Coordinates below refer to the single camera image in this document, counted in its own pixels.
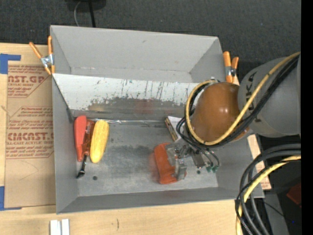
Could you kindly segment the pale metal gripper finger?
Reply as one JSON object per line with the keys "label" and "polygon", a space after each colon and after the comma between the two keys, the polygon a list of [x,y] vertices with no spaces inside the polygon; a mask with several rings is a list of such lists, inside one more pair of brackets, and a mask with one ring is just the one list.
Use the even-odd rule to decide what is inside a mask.
{"label": "pale metal gripper finger", "polygon": [[168,156],[168,162],[170,164],[181,164],[181,163],[183,163],[183,160],[180,157],[179,150],[176,148],[167,147],[167,156]]}
{"label": "pale metal gripper finger", "polygon": [[183,180],[187,173],[187,165],[184,163],[183,160],[177,159],[175,161],[175,169],[174,169],[174,176],[179,180]]}

